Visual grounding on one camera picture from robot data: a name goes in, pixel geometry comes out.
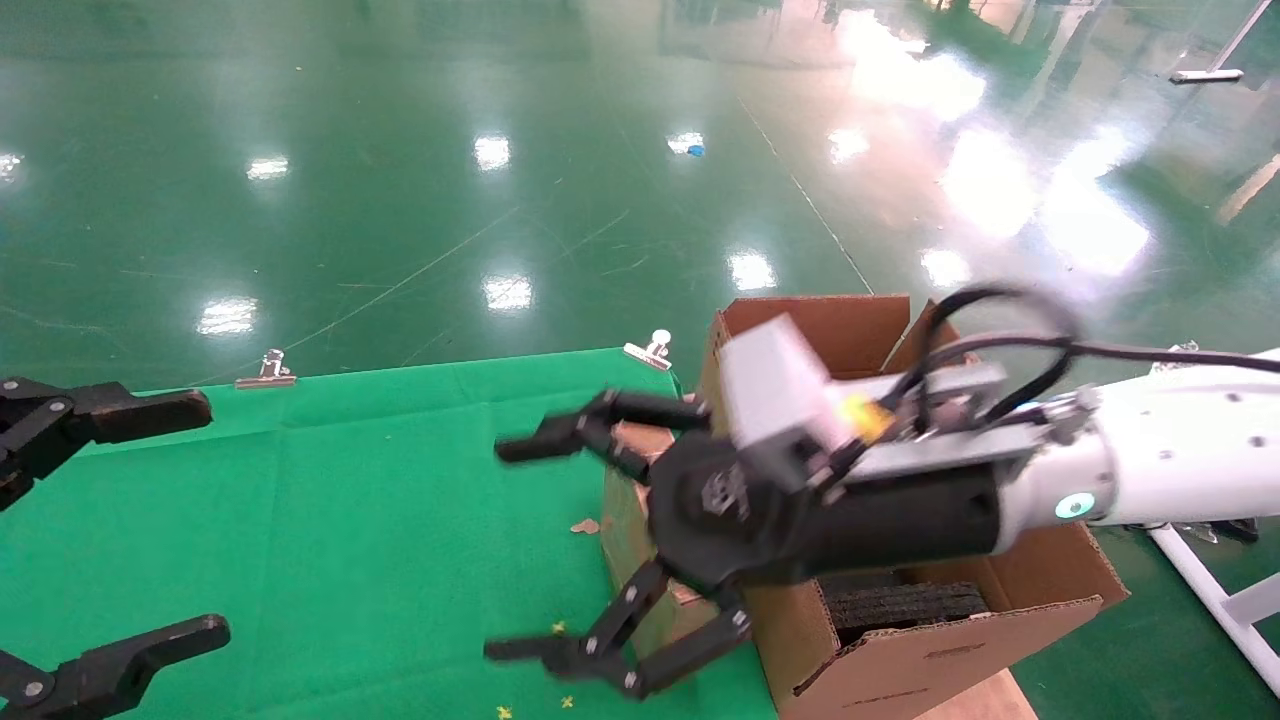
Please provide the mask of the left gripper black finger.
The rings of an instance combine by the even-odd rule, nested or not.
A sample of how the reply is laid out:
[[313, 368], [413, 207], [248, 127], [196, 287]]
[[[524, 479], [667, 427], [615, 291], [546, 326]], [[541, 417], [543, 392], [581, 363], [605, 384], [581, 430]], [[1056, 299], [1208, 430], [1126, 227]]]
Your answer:
[[230, 625], [201, 615], [87, 650], [45, 671], [1, 652], [3, 719], [108, 719], [138, 707], [164, 667], [230, 642]]
[[1, 510], [28, 495], [84, 446], [119, 445], [205, 428], [198, 389], [137, 396], [118, 382], [61, 388], [23, 377], [1, 387]]

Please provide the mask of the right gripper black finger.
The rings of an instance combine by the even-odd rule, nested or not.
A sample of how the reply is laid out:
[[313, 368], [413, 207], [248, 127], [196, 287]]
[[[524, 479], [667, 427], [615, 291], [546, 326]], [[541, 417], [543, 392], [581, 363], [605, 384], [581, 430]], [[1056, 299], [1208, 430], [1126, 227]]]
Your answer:
[[506, 464], [521, 464], [586, 451], [632, 482], [649, 486], [653, 461], [614, 437], [622, 423], [680, 433], [709, 430], [710, 409], [701, 401], [604, 389], [576, 411], [545, 415], [530, 436], [497, 439], [495, 456]]
[[484, 644], [484, 656], [495, 664], [536, 660], [561, 680], [604, 682], [631, 700], [658, 694], [733, 652], [753, 633], [742, 594], [732, 587], [721, 588], [712, 593], [719, 607], [714, 618], [631, 661], [626, 647], [671, 580], [663, 561], [645, 561], [585, 634], [492, 639]]

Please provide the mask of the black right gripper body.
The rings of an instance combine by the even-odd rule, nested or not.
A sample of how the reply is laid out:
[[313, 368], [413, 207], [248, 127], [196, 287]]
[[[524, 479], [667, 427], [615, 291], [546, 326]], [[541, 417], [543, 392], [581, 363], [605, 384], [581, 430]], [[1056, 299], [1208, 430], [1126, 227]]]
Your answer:
[[701, 593], [791, 585], [992, 553], [996, 462], [855, 480], [824, 503], [803, 480], [797, 445], [741, 451], [682, 436], [648, 473], [648, 530], [659, 565]]

